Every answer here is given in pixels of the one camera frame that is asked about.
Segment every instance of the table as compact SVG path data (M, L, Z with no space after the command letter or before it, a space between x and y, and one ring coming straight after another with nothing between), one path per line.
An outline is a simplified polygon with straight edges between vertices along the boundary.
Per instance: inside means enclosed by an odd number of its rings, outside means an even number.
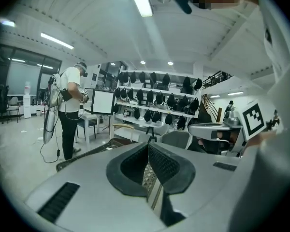
M89 121L90 120L96 119L97 120L97 130L96 130L96 133L99 134L99 132L100 132L100 119L95 114L91 114L91 113L88 113L88 112L84 112L84 110L79 110L78 116L85 121L86 149L87 149L87 151L90 151L92 149L90 148L90 139L89 139L89 131L88 131L89 126L88 126L88 124L89 124ZM75 132L75 136L74 136L74 141L76 143L78 142L76 132Z

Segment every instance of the hanging black item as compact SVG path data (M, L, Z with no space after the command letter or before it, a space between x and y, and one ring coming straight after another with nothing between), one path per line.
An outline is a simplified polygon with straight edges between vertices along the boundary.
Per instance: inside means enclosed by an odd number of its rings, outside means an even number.
M144 72L141 72L141 73L139 74L139 79L140 79L140 82L141 82L141 83L144 83L144 82L145 82L146 77L145 77L145 73L144 73Z
M200 78L197 79L197 82L194 86L194 90L199 90L202 87L202 80Z
M183 87L188 88L190 87L190 78L189 77L185 77L184 81L183 81Z
M132 83L135 83L135 81L136 81L136 74L135 74L135 72L133 72L133 73L131 74L131 76L130 76L130 81L131 81Z
M161 105L163 102L163 94L161 93L161 91L156 95L156 102L158 105Z
M118 111L119 111L119 106L117 105L117 103L114 105L114 107L113 107L113 112L114 113L118 113Z
M133 100L133 88L128 91L128 97L130 100Z
M171 125L173 122L173 116L171 114L168 114L166 117L165 117L165 123L168 124L168 125Z
M115 96L116 96L116 98L120 98L120 88L117 88L115 90Z
M129 82L129 74L128 74L128 72L124 73L124 75L122 77L122 81L123 81L123 83Z
M121 95L121 98L123 99L127 97L127 91L125 87L121 90L120 95Z
M154 100L154 93L153 93L153 91L149 91L147 93L147 101L148 102L153 102L153 100Z
M179 120L178 120L178 123L177 123L177 128L178 129L180 129L180 128L184 129L185 125L186 125L185 117L183 117L183 116L179 117Z
M196 111L198 108L199 108L199 100L198 98L195 98L190 104L190 110Z
M164 75L163 79L162 79L162 83L163 83L163 85L168 86L168 85L170 84L170 80L171 80L171 79L170 79L168 73L166 73L166 74Z
M140 118L140 109L139 109L139 108L136 108L136 109L134 110L134 117L135 117L136 119L139 119L139 118Z
M175 104L175 97L174 97L174 94L173 93L169 96L167 103L168 103L168 106L169 107L173 107L174 106L174 104Z
M150 118L151 118L151 111L147 110L146 113L144 114L144 120L148 122L150 121Z
M150 84L155 84L157 82L157 76L156 73L152 72L150 74L150 78L149 78Z
M120 83L123 83L123 77L124 77L124 74L121 72L121 73L119 73L119 75L118 75L118 80L119 80L119 82Z
M151 120L154 123L156 123L159 119L160 119L160 113L159 112L155 112Z
M143 98L144 98L144 95L143 95L143 91L141 89L139 89L136 93L136 97L139 101L142 101Z
M185 106L188 106L189 104L189 101L187 99L187 96L185 95L180 101L179 101L179 106L180 107L185 107Z

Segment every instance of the white ceiling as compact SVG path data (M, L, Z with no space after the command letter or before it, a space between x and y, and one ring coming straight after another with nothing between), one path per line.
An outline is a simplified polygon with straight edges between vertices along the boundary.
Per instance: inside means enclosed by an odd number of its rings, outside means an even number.
M143 18L133 0L19 0L7 16L17 27L4 27L0 39L89 65L145 60L148 68L167 70L170 66L159 63L171 60L177 71L191 73L196 62L208 73L223 70L247 81L270 65L258 7L243 3L207 11L193 6L187 15L174 1L150 2L154 15ZM74 49L41 38L41 32Z

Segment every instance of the white shelf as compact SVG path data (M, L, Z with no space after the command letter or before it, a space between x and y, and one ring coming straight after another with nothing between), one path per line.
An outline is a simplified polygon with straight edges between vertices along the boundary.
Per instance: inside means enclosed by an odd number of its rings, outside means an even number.
M120 137L123 137L123 138L127 138L127 139L131 139L131 133L132 133L132 129L125 128L125 127L119 128L119 129L114 131L114 135L117 135L117 136L120 136ZM134 129L133 130L133 135L132 135L132 140L135 141L135 142L138 142L139 141L139 136L141 134L146 134L146 132Z
M172 115L177 115L177 116L184 116L184 117L188 117L188 118L194 118L196 117L195 115L188 115L185 114L183 112L177 112L177 111L173 111L173 110L166 110L166 109L159 109L156 107L148 107L148 106L140 106L140 105L133 105L130 103L126 103L126 102L117 102L118 105L124 105L124 106L129 106L129 107L138 107L140 109L145 109L145 110L150 110L150 111L156 111L156 112L160 112L160 113L165 113L165 114L172 114Z
M162 94L165 94L165 95L170 95L170 94L174 94L174 96L180 96L180 97L184 97L186 95L187 98L196 98L198 96L198 94L196 95L189 95L189 94L184 94L184 93L176 93L176 92L172 92L172 91L166 91L166 90L160 90L160 89L152 89L152 88L145 88L145 87L142 87L142 88L137 88L137 87L130 87L130 86L119 86L120 89L122 88L126 88L126 89L131 89L133 88L133 91L138 91L139 89L141 89L142 91L145 91L145 92L149 92L149 91L153 91L154 93L159 93L161 91Z
M146 75L147 76L147 78L146 78L147 80L149 80L149 75L152 72L154 72L154 73L156 73L157 81L160 81L160 82L162 81L162 79L163 79L163 77L164 77L164 75L166 73L168 73L171 83L180 83L180 84L182 84L186 76L190 78L190 82L191 83L194 83L197 80L197 78L194 75L174 73L174 72L138 71L138 70L130 70L130 71L122 71L122 72L128 72L128 73L133 73L133 72L142 73L142 72L144 72L145 74L148 74L148 75Z
M157 121L156 123L152 122L151 120L149 122L146 122L144 120L144 117L140 117L139 119L136 119L134 117L124 117L123 114L116 114L115 115L115 118L117 119L122 119L122 120L125 120L125 121L128 121L130 123L134 123L134 124L137 124L138 126L144 126L144 127L154 127L154 128L159 128L161 126L164 125L163 122L161 121Z

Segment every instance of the white floor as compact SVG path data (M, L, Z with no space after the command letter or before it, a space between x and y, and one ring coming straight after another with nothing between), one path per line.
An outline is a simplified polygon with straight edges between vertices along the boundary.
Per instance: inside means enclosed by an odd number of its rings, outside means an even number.
M97 148L109 141L109 130L102 131L95 139L93 128L89 128L91 149ZM56 126L57 142L60 149L59 160L47 164L40 155L43 145L43 117L33 116L17 123L16 118L12 121L0 123L0 183L13 190L21 200L34 190L39 184L56 173L56 165L64 161L62 151L62 129L60 120ZM74 147L82 150L77 154L86 152L86 144L83 128L78 127L79 141ZM57 144L54 134L51 141L42 148L46 161L57 159Z

